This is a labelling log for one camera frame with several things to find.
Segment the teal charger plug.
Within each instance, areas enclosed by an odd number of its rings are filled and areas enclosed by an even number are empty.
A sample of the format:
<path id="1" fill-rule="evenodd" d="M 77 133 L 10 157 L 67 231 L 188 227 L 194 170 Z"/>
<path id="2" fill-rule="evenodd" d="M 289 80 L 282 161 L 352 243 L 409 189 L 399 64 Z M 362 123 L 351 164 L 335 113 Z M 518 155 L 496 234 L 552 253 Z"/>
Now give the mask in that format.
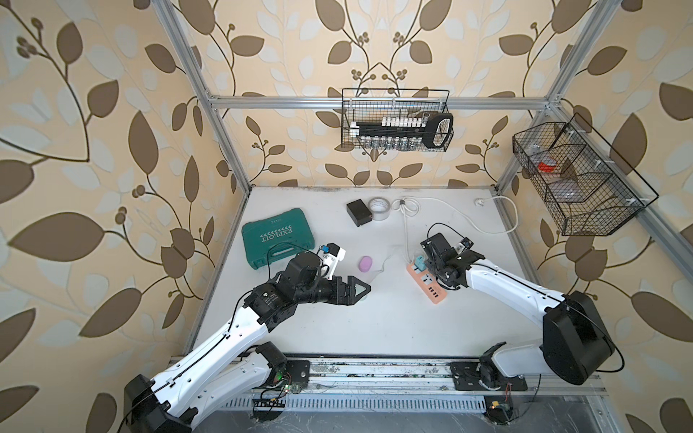
<path id="1" fill-rule="evenodd" d="M 419 255 L 414 259 L 414 266 L 418 272 L 424 272 L 427 270 L 426 260 L 422 255 Z"/>

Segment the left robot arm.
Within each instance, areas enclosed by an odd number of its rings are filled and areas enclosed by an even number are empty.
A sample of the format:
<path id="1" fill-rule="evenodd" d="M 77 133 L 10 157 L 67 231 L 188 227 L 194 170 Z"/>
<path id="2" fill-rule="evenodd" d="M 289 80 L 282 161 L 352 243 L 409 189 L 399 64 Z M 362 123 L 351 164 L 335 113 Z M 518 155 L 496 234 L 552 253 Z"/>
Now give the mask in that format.
<path id="1" fill-rule="evenodd" d="M 231 318 L 184 358 L 152 379 L 137 375 L 124 390 L 121 432 L 191 432 L 224 404 L 283 373 L 285 355 L 264 339 L 301 304 L 353 306 L 368 283 L 335 274 L 341 253 L 303 251 L 241 296 Z"/>

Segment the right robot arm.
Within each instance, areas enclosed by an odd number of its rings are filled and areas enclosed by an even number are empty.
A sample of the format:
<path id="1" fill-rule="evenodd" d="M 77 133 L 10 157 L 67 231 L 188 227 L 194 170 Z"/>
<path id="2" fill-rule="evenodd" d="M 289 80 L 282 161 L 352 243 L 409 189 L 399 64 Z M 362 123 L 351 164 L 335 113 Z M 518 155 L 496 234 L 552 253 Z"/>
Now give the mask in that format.
<path id="1" fill-rule="evenodd" d="M 499 342 L 485 350 L 468 378 L 495 391 L 510 379 L 553 375 L 581 385 L 619 355 L 593 299 L 582 292 L 563 294 L 511 274 L 472 249 L 464 237 L 452 246 L 443 234 L 422 243 L 425 265 L 446 289 L 483 292 L 530 319 L 541 337 L 523 343 Z"/>

